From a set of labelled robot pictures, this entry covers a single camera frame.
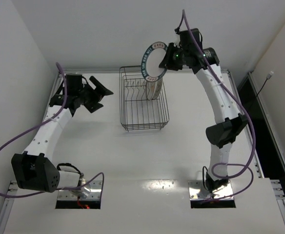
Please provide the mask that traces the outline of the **green rimmed white plate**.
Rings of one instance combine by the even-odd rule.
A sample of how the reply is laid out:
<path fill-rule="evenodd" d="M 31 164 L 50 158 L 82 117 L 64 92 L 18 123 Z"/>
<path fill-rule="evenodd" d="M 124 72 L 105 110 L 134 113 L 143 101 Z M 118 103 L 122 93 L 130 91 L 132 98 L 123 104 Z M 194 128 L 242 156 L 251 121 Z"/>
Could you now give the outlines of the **green rimmed white plate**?
<path fill-rule="evenodd" d="M 167 68 L 160 68 L 159 65 L 166 52 L 167 45 L 161 41 L 155 42 L 147 48 L 141 61 L 141 73 L 146 81 L 156 82 L 165 75 Z"/>

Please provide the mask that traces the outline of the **white plate grey flower pattern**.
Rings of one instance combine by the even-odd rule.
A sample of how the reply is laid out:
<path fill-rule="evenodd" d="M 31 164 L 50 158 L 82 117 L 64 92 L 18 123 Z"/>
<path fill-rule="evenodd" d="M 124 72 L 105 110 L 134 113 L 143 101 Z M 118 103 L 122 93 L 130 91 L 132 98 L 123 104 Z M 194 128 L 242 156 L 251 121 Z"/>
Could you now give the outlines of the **white plate grey flower pattern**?
<path fill-rule="evenodd" d="M 157 84 L 156 84 L 156 87 L 155 87 L 153 99 L 157 99 L 158 96 L 160 95 L 160 92 L 162 90 L 162 85 L 163 85 L 163 79 L 158 80 Z"/>

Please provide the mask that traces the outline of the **orange sunburst plate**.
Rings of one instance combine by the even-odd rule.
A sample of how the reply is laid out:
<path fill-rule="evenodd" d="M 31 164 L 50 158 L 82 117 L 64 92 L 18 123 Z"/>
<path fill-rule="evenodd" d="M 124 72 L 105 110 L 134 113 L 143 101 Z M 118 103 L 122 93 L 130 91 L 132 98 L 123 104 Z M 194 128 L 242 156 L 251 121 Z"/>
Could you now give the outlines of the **orange sunburst plate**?
<path fill-rule="evenodd" d="M 155 96 L 158 82 L 147 82 L 146 83 L 146 98 L 147 100 L 152 100 Z"/>

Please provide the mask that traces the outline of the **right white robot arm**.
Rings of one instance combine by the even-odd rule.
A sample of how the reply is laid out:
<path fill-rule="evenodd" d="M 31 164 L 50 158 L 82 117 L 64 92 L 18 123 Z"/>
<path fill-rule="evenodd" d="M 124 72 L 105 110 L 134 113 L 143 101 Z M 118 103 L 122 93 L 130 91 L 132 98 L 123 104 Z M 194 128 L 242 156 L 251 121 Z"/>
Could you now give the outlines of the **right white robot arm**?
<path fill-rule="evenodd" d="M 175 30 L 180 41 L 170 43 L 159 67 L 178 71 L 189 67 L 202 84 L 210 101 L 215 125 L 205 130 L 211 144 L 210 165 L 206 172 L 205 188 L 212 192 L 228 183 L 229 152 L 236 136 L 247 125 L 247 117 L 240 113 L 221 79 L 219 58 L 211 47 L 204 49 L 200 31 Z"/>

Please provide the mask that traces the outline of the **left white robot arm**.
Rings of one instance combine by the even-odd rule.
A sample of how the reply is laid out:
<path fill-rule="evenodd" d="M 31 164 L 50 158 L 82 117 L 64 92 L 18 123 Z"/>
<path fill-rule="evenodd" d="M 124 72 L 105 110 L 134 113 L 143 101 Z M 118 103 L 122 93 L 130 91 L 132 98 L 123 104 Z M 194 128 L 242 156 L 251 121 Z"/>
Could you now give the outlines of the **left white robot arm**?
<path fill-rule="evenodd" d="M 101 100 L 113 92 L 94 76 L 86 79 L 81 74 L 67 74 L 51 97 L 42 126 L 21 154 L 11 159 L 19 188 L 52 193 L 57 189 L 79 190 L 83 173 L 61 170 L 52 162 L 56 144 L 76 110 L 85 107 L 90 113 L 102 108 Z"/>

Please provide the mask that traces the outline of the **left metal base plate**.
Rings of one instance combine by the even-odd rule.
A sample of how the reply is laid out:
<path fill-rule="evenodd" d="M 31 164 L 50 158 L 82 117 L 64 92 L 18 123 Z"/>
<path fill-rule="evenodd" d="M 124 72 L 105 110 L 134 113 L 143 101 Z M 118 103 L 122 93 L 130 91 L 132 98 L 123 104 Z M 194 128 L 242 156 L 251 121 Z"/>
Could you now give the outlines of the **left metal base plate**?
<path fill-rule="evenodd" d="M 81 188 L 80 191 L 59 190 L 57 200 L 73 201 L 80 198 L 81 201 L 99 201 L 102 192 L 102 181 L 94 180 Z"/>

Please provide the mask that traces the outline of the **metal base plate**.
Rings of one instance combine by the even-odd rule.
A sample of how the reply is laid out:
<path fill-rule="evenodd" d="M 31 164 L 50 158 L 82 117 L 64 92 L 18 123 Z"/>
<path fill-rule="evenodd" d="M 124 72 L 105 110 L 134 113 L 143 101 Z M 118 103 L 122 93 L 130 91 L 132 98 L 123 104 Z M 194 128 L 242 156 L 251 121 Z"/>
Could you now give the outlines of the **metal base plate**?
<path fill-rule="evenodd" d="M 201 180 L 188 181 L 188 187 L 191 201 L 203 201 L 212 199 L 218 199 L 220 201 L 234 200 L 234 196 L 232 195 L 232 185 L 230 181 L 227 183 L 227 185 L 222 185 L 212 192 L 204 188 L 203 182 Z"/>
<path fill-rule="evenodd" d="M 80 191 L 59 190 L 57 200 L 73 201 L 80 198 L 81 201 L 99 201 L 102 192 L 102 181 L 94 180 L 81 188 Z"/>

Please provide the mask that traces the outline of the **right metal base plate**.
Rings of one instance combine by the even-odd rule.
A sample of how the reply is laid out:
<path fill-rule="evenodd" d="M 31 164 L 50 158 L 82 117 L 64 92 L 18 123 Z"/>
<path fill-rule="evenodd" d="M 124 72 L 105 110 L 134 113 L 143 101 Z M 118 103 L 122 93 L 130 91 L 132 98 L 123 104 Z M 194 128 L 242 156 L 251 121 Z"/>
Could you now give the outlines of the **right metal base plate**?
<path fill-rule="evenodd" d="M 191 201 L 203 201 L 212 199 L 218 199 L 220 201 L 234 200 L 234 196 L 232 195 L 232 185 L 230 181 L 227 183 L 227 185 L 222 185 L 212 192 L 204 188 L 203 182 L 201 180 L 188 181 L 188 187 Z"/>

